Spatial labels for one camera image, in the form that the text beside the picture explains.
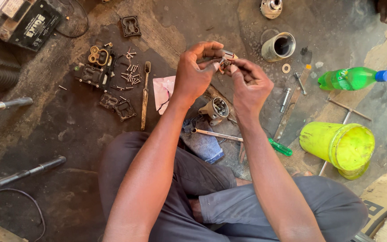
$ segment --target leg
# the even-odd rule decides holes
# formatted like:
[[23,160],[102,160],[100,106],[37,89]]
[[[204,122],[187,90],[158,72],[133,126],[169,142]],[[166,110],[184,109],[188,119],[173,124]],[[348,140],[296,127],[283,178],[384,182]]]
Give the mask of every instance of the leg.
[[[106,148],[99,173],[101,202],[106,218],[126,171],[148,136],[142,132],[121,134]],[[201,238],[203,241],[228,241],[226,236],[212,232],[194,220],[185,192],[205,195],[235,186],[230,169],[210,165],[177,149],[174,171],[168,196],[150,233],[150,241],[191,241]]]
[[[351,240],[366,224],[368,210],[346,186],[319,176],[296,177],[327,242]],[[216,232],[234,237],[277,239],[253,185],[200,196],[204,223],[227,223]]]
[[[124,133],[106,148],[99,171],[99,190],[106,218],[129,165],[148,137],[144,132]],[[237,186],[230,168],[211,165],[180,148],[175,154],[173,178],[188,195],[208,195]]]

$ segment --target man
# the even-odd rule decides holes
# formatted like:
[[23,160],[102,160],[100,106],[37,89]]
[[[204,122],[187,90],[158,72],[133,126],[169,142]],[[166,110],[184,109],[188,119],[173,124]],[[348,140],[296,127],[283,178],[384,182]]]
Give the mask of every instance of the man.
[[[103,241],[352,239],[366,224],[366,206],[331,179],[290,177],[259,124],[273,83],[258,65],[233,60],[229,74],[253,184],[243,185],[249,182],[235,178],[228,167],[177,148],[187,110],[218,69],[218,63],[196,61],[222,57],[222,48],[216,41],[201,42],[184,52],[173,96],[153,132],[121,134],[107,147],[99,175],[108,218]],[[209,223],[225,224],[212,231],[204,226]]]

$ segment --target sprite bottle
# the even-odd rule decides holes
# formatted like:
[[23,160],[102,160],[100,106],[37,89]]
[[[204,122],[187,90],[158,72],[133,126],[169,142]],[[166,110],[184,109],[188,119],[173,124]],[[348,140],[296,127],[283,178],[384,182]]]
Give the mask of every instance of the sprite bottle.
[[363,89],[376,81],[387,81],[387,71],[375,71],[366,67],[355,67],[328,71],[318,80],[323,90],[347,90],[356,91]]

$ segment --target black battery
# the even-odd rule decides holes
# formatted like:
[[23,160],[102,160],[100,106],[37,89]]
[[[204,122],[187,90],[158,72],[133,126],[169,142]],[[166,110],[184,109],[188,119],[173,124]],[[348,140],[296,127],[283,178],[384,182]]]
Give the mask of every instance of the black battery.
[[0,0],[0,39],[37,51],[62,18],[48,0]]
[[46,0],[38,0],[20,21],[8,42],[37,51],[61,17],[62,14]]

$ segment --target washer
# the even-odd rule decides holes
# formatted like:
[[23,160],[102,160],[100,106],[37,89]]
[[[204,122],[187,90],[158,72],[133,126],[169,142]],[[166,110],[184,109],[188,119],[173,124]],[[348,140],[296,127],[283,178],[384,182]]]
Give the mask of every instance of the washer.
[[285,73],[285,74],[289,73],[289,72],[291,71],[291,65],[289,65],[289,64],[284,64],[284,65],[282,66],[282,71],[283,71],[283,73]]

